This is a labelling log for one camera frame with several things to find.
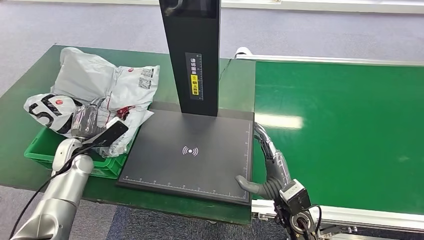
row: white plastic bag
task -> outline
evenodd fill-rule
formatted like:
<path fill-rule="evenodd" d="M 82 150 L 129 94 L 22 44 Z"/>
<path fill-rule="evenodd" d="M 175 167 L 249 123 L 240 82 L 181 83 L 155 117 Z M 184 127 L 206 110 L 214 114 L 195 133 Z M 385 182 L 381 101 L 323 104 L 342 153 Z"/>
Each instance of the white plastic bag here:
<path fill-rule="evenodd" d="M 71 97 L 46 93 L 29 97 L 23 109 L 40 124 L 70 138 L 74 112 L 81 106 Z"/>
<path fill-rule="evenodd" d="M 108 95 L 117 67 L 105 59 L 75 47 L 60 52 L 61 68 L 52 93 L 81 100 L 85 104 Z"/>
<path fill-rule="evenodd" d="M 124 119 L 129 130 L 109 149 L 100 150 L 104 157 L 125 153 L 137 128 L 153 114 L 147 108 L 158 89 L 160 67 L 116 67 L 100 56 L 74 47 L 62 49 L 60 63 L 61 69 L 51 92 L 69 96 L 83 104 L 105 98 L 97 112 L 98 127 L 105 127 L 117 116 L 118 110 L 130 108 Z"/>

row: display screen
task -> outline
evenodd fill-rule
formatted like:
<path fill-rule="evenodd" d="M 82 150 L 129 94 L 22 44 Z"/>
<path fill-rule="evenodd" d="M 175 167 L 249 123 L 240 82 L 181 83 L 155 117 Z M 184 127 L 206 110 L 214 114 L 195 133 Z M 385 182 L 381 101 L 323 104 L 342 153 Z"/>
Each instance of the display screen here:
<path fill-rule="evenodd" d="M 161 0 L 163 12 L 172 17 L 217 17 L 219 0 Z"/>

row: robotic hand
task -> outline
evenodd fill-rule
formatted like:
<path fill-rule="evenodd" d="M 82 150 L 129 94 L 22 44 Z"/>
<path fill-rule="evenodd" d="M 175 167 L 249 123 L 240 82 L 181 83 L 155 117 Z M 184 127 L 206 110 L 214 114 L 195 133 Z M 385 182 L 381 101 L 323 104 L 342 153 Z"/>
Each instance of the robotic hand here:
<path fill-rule="evenodd" d="M 321 208 L 318 222 L 315 223 L 309 211 L 312 207 L 304 186 L 296 179 L 290 178 L 289 168 L 283 154 L 276 149 L 264 127 L 254 123 L 257 134 L 254 138 L 260 143 L 265 157 L 266 182 L 258 184 L 247 181 L 243 176 L 235 177 L 239 186 L 264 199 L 273 200 L 275 222 L 281 224 L 292 240 L 317 240 L 321 222 Z"/>

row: robotic arm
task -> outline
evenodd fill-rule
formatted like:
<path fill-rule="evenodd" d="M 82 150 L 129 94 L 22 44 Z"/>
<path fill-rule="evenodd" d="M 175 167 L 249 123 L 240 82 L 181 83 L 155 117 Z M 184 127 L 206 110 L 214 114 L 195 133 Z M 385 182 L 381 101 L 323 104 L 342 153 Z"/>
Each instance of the robotic arm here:
<path fill-rule="evenodd" d="M 11 240 L 69 239 L 84 188 L 94 168 L 93 159 L 85 154 L 86 151 L 93 147 L 110 146 L 128 130 L 128 127 L 117 118 L 106 127 L 107 130 L 86 141 L 69 138 L 59 144 L 54 155 L 51 177 L 42 187 L 49 181 L 50 184 L 29 220 L 13 235 L 15 225 Z"/>
<path fill-rule="evenodd" d="M 311 205 L 305 187 L 291 179 L 283 154 L 276 149 L 264 127 L 255 122 L 254 130 L 265 157 L 266 182 L 250 182 L 240 175 L 235 179 L 243 190 L 274 201 L 275 222 L 287 230 L 292 240 L 317 240 L 321 214 L 315 222 L 309 209 L 319 206 Z"/>

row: floor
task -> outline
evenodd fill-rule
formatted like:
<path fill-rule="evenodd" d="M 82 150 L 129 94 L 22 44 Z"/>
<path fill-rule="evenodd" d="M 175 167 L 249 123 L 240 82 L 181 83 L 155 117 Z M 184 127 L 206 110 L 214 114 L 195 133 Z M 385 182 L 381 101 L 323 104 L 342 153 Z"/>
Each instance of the floor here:
<path fill-rule="evenodd" d="M 424 15 L 229 8 L 221 15 L 221 57 L 230 58 L 244 46 L 266 55 L 424 61 Z M 0 23 L 0 96 L 53 44 L 168 51 L 157 6 L 0 0 Z M 31 194 L 0 186 L 0 239 L 7 238 Z M 70 239 L 261 240 L 285 239 L 285 234 L 271 221 L 256 220 L 249 226 L 210 224 L 82 201 Z"/>

